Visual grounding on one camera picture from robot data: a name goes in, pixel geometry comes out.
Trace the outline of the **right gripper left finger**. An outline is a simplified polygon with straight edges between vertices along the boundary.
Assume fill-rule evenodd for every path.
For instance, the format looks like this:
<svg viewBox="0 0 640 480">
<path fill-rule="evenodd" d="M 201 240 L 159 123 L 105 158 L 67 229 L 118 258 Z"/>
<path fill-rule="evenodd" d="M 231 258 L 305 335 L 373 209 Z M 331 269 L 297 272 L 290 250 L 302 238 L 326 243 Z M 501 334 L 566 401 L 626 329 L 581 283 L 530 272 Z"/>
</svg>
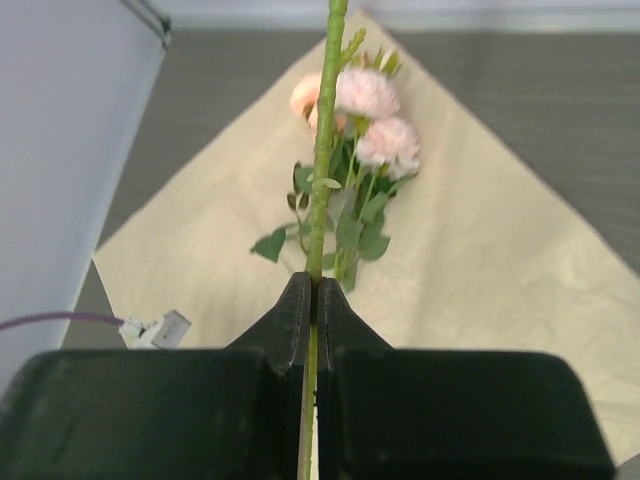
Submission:
<svg viewBox="0 0 640 480">
<path fill-rule="evenodd" d="M 294 479 L 311 280 L 222 349 L 67 350 L 1 400 L 5 479 Z"/>
</svg>

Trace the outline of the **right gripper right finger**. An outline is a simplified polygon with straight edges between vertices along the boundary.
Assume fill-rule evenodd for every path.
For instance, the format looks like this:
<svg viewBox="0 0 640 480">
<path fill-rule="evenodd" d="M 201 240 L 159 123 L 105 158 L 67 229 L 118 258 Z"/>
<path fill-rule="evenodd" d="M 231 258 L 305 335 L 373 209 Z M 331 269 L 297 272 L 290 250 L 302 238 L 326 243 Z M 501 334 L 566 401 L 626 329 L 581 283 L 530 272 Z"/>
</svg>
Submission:
<svg viewBox="0 0 640 480">
<path fill-rule="evenodd" d="M 399 349 L 318 292 L 322 479 L 611 479 L 585 389 L 542 352 Z"/>
</svg>

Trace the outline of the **orange beige wrapping paper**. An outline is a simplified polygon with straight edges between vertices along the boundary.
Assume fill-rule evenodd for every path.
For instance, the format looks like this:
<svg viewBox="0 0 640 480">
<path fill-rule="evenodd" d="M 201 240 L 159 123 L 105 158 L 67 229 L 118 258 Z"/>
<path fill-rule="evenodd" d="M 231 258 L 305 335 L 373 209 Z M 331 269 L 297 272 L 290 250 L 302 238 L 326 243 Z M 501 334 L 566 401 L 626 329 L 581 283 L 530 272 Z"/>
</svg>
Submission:
<svg viewBox="0 0 640 480">
<path fill-rule="evenodd" d="M 293 220 L 296 163 L 313 158 L 288 105 L 320 69 L 314 46 L 95 253 L 115 315 L 191 322 L 186 347 L 222 346 L 276 301 L 305 258 L 251 253 Z M 386 210 L 385 255 L 359 266 L 351 307 L 397 347 L 538 350 L 564 358 L 617 462 L 639 451 L 639 280 L 595 230 L 401 51 L 403 116 L 421 172 Z"/>
</svg>

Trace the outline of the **light pink fake flower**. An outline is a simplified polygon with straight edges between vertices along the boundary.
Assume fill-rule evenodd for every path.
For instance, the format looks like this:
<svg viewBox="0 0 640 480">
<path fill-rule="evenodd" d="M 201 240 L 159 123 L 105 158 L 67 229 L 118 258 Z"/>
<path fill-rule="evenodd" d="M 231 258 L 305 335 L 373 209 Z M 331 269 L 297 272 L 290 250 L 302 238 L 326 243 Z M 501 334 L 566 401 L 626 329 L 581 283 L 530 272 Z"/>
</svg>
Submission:
<svg viewBox="0 0 640 480">
<path fill-rule="evenodd" d="M 386 206 L 421 166 L 418 134 L 400 114 L 394 83 L 400 70 L 397 52 L 364 51 L 337 78 L 329 175 L 339 187 L 329 193 L 326 224 L 334 240 L 323 269 L 346 292 L 354 289 L 361 262 L 386 253 Z"/>
</svg>

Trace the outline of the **peach fake rose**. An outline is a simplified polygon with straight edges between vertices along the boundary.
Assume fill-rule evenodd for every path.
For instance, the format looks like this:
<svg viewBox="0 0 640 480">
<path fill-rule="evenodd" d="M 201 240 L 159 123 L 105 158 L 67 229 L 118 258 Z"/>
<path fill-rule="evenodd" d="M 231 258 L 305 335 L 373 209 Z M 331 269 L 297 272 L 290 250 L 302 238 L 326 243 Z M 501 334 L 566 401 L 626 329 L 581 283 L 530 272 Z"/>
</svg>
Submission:
<svg viewBox="0 0 640 480">
<path fill-rule="evenodd" d="M 320 72 L 307 74 L 297 82 L 289 99 L 289 106 L 294 114 L 306 121 L 313 141 L 316 140 L 317 133 L 320 84 Z M 283 224 L 259 238 L 249 250 L 251 254 L 277 263 L 285 243 L 295 241 L 302 253 L 308 256 L 313 170 L 312 165 L 303 165 L 300 162 L 294 164 L 292 189 L 286 194 L 286 203 L 295 215 L 295 221 Z"/>
</svg>

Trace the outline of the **peach fake flower with buds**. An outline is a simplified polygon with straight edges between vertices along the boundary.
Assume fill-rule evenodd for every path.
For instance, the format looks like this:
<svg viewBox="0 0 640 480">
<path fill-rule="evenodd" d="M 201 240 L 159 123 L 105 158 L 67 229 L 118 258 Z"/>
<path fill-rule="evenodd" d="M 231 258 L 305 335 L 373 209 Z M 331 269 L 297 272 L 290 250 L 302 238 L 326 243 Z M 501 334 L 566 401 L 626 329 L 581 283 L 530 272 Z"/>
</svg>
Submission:
<svg viewBox="0 0 640 480">
<path fill-rule="evenodd" d="M 336 82 L 343 66 L 342 43 L 346 1 L 329 3 L 327 35 L 318 98 L 318 121 L 316 131 L 314 172 L 311 180 L 310 245 L 306 261 L 306 272 L 311 281 L 309 335 L 302 404 L 298 477 L 312 478 L 313 438 L 316 432 L 314 404 L 318 363 L 318 295 L 322 279 L 322 257 L 324 254 L 325 216 L 328 206 L 328 172 L 332 148 Z"/>
</svg>

